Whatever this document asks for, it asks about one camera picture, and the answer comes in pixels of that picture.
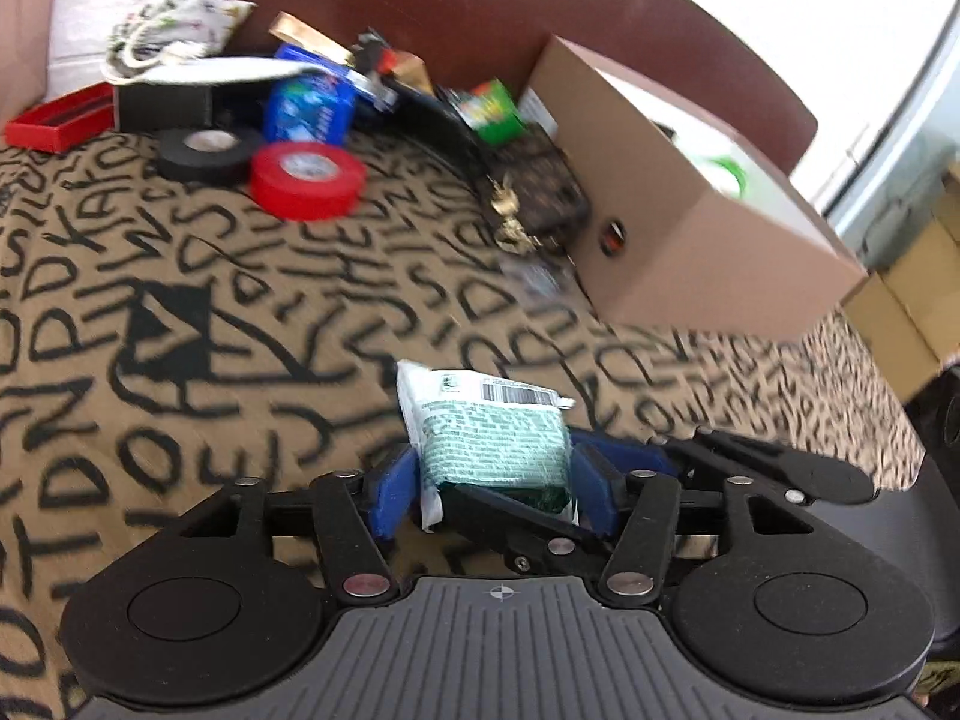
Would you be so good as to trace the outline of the green white wipes packet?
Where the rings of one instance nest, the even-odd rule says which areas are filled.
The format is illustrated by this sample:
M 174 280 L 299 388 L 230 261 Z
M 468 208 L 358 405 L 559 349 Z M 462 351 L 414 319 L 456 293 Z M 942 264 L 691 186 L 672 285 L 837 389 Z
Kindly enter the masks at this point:
M 576 518 L 565 421 L 573 398 L 534 383 L 412 361 L 397 364 L 395 388 L 420 463 L 423 530 L 444 520 L 444 484 L 473 484 L 568 522 Z

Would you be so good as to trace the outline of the green mosquito repellent bottle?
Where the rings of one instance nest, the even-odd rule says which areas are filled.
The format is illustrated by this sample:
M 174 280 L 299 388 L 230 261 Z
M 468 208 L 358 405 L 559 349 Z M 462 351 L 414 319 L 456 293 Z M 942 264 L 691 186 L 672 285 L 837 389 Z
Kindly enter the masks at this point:
M 748 174 L 732 158 L 708 158 L 698 164 L 698 171 L 716 192 L 728 199 L 743 200 L 747 197 Z

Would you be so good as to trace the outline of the cardboard carton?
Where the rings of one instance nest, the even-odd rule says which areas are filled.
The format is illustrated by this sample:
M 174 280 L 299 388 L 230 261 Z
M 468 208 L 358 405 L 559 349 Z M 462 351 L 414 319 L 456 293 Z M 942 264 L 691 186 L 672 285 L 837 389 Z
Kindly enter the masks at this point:
M 957 364 L 957 163 L 918 238 L 890 268 L 872 273 L 843 312 L 901 403 Z

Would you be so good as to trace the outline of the brown cardboard storage box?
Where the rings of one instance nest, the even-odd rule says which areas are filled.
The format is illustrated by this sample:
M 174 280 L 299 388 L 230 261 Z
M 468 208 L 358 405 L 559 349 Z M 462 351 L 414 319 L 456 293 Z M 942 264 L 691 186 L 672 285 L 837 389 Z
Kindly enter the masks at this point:
M 594 50 L 552 37 L 521 106 L 592 203 L 571 257 L 602 320 L 793 340 L 866 270 L 788 177 L 716 115 Z M 747 197 L 698 164 L 732 158 Z

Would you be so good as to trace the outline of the brown monogram pouch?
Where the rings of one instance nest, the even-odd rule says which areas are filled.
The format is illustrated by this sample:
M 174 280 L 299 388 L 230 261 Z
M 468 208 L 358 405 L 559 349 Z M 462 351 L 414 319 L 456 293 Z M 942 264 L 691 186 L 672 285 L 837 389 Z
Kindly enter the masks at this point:
M 493 240 L 510 254 L 563 254 L 590 216 L 590 200 L 565 152 L 540 125 L 478 151 L 473 179 Z

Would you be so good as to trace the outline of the green snack packet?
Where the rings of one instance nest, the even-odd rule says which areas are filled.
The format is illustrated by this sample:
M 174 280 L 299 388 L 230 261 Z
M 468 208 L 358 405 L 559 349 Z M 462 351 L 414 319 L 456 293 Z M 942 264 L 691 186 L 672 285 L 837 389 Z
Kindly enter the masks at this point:
M 500 80 L 490 80 L 470 91 L 454 91 L 452 105 L 460 119 L 487 145 L 512 142 L 526 130 L 508 88 Z

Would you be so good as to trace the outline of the black tape roll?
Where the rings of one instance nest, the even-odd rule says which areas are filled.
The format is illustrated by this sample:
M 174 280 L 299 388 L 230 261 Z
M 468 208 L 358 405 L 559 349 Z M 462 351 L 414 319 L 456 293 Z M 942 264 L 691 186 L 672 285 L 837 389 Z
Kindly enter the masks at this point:
M 171 128 L 158 133 L 156 172 L 170 181 L 239 185 L 249 181 L 252 156 L 265 145 L 249 128 Z

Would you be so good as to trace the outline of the blue medicine box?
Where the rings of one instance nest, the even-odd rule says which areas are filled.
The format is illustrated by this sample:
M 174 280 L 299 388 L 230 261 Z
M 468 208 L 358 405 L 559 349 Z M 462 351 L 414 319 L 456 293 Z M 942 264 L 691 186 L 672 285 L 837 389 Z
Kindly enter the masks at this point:
M 293 64 L 299 71 L 313 71 L 314 73 L 325 73 L 339 80 L 347 80 L 356 93 L 361 98 L 366 99 L 377 110 L 389 110 L 397 103 L 398 94 L 391 88 L 387 88 L 379 78 L 363 75 L 348 65 L 337 64 L 334 60 L 325 59 L 317 54 L 311 54 L 301 47 L 291 46 L 291 44 L 281 44 L 275 50 L 275 59 L 283 60 L 288 64 Z

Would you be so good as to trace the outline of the blue card pack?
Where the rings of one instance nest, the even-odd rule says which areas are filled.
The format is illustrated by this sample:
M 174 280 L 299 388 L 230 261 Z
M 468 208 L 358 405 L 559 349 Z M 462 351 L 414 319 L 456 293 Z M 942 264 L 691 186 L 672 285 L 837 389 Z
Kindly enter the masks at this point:
M 280 80 L 268 96 L 263 136 L 270 143 L 343 146 L 352 126 L 356 89 L 345 78 L 304 73 Z

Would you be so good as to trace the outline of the black box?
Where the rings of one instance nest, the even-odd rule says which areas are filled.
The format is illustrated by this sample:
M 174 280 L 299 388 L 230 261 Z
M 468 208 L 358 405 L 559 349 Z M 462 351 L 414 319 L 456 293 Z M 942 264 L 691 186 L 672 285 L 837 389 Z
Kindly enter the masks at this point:
M 208 86 L 114 86 L 114 127 L 117 132 L 155 133 L 168 128 L 202 128 L 213 121 Z

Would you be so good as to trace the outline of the dark brown wooden board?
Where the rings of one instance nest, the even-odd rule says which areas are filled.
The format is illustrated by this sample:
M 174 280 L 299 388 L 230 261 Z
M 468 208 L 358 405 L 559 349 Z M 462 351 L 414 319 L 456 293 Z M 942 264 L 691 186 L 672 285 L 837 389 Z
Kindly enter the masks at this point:
M 282 11 L 337 43 L 373 28 L 425 60 L 431 79 L 526 86 L 548 39 L 605 55 L 709 110 L 791 172 L 817 133 L 814 114 L 755 52 L 690 0 L 251 0 L 231 52 L 270 46 Z

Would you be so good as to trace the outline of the red tray box lid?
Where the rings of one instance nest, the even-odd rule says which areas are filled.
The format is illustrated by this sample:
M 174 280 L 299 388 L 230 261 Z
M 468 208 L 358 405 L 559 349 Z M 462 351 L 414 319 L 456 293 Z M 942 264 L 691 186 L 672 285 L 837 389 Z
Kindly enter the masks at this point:
M 5 125 L 3 135 L 8 146 L 60 154 L 113 125 L 114 91 L 98 83 L 26 110 Z

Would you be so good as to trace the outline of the white round cloth pad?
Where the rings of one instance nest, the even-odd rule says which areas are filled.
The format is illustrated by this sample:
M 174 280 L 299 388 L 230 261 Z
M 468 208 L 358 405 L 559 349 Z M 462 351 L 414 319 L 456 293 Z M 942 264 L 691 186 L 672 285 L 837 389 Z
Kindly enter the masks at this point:
M 221 86 L 233 83 L 274 82 L 303 73 L 325 73 L 322 65 L 274 57 L 206 57 L 153 65 L 132 78 L 105 76 L 112 86 Z

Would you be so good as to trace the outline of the gold wrapped bar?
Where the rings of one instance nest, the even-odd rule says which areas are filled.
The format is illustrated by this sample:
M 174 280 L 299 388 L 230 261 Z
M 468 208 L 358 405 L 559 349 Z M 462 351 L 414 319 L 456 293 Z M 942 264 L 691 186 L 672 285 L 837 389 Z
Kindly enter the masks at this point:
M 338 65 L 353 65 L 353 55 L 345 46 L 286 11 L 280 11 L 275 16 L 268 32 L 282 43 L 306 50 L 309 54 L 319 55 Z

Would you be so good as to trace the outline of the printed drawstring pouch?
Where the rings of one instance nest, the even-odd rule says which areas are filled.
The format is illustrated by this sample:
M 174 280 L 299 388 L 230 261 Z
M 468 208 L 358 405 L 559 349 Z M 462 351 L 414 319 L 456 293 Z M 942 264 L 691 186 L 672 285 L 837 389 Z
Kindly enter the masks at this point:
M 107 38 L 103 78 L 130 85 L 152 68 L 220 55 L 256 8 L 249 0 L 140 0 Z

